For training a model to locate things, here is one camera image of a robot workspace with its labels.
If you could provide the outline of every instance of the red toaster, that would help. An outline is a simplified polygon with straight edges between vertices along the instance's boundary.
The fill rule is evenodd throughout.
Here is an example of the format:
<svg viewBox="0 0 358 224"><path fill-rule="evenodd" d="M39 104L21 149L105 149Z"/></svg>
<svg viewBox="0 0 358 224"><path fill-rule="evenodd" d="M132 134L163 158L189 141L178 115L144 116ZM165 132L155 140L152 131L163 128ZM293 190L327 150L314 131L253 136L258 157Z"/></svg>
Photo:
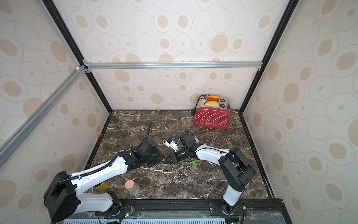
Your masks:
<svg viewBox="0 0 358 224"><path fill-rule="evenodd" d="M201 95L192 110L195 114L194 124L208 128L229 128L230 102L219 96Z"/></svg>

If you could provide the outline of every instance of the brown marble surface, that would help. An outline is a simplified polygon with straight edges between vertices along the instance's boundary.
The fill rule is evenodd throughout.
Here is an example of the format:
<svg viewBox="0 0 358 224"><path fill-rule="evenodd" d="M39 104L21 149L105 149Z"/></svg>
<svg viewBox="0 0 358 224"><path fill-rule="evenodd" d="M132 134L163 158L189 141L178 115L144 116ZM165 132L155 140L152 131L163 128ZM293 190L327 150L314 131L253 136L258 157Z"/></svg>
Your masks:
<svg viewBox="0 0 358 224"><path fill-rule="evenodd" d="M241 198L267 198L255 158L252 154L244 128L237 113L232 113L226 130L206 128L193 124L189 111L114 111L103 140L92 162L92 166L111 160L115 153L131 149L140 143L146 133L149 120L153 120L149 139L157 142L163 156L173 150L162 143L169 137L178 137L188 130L199 141L209 146L230 149L237 146L256 169L256 176ZM125 189L127 180L134 180L140 193L131 196ZM141 167L107 180L110 190L119 199L219 199L227 188L227 181L219 166L207 161L196 161L196 165L181 161L175 165L158 163L151 168ZM87 192L98 193L92 188Z"/></svg>

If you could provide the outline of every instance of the cork stopper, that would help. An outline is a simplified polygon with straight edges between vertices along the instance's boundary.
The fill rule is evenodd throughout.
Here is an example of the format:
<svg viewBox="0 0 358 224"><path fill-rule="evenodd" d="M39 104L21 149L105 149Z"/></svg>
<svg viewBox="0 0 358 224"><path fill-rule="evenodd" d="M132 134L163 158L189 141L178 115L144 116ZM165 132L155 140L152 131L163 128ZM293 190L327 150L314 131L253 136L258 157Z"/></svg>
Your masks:
<svg viewBox="0 0 358 224"><path fill-rule="evenodd" d="M125 186L126 186L126 189L129 191L134 190L134 188L135 188L134 180L127 180Z"/></svg>

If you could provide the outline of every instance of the wallpaper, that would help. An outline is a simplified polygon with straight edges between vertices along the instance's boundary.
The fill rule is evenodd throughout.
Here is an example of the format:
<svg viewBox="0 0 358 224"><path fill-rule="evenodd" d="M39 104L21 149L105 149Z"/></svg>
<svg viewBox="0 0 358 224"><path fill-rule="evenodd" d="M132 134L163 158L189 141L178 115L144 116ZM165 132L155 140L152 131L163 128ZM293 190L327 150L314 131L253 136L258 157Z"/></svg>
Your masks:
<svg viewBox="0 0 358 224"><path fill-rule="evenodd" d="M358 1L296 9L244 116L294 224L358 219Z"/></svg>
<svg viewBox="0 0 358 224"><path fill-rule="evenodd" d="M54 0L89 62L261 60L288 0Z"/></svg>
<svg viewBox="0 0 358 224"><path fill-rule="evenodd" d="M77 64L42 5L0 1L0 146Z"/></svg>
<svg viewBox="0 0 358 224"><path fill-rule="evenodd" d="M112 109L191 109L200 94L239 109L257 68L110 69L92 73Z"/></svg>
<svg viewBox="0 0 358 224"><path fill-rule="evenodd" d="M49 224L43 195L53 177L83 170L108 116L85 75L0 169L0 223Z"/></svg>

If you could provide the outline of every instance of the glass jar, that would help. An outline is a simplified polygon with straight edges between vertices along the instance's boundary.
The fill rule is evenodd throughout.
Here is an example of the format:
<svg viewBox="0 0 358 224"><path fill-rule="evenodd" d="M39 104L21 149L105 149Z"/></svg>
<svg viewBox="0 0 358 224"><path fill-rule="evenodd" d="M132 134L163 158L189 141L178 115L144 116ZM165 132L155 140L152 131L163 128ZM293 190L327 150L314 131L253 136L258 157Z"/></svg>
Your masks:
<svg viewBox="0 0 358 224"><path fill-rule="evenodd" d="M140 192L140 186L138 183L134 182L134 180L127 180L126 189L130 195L137 195Z"/></svg>

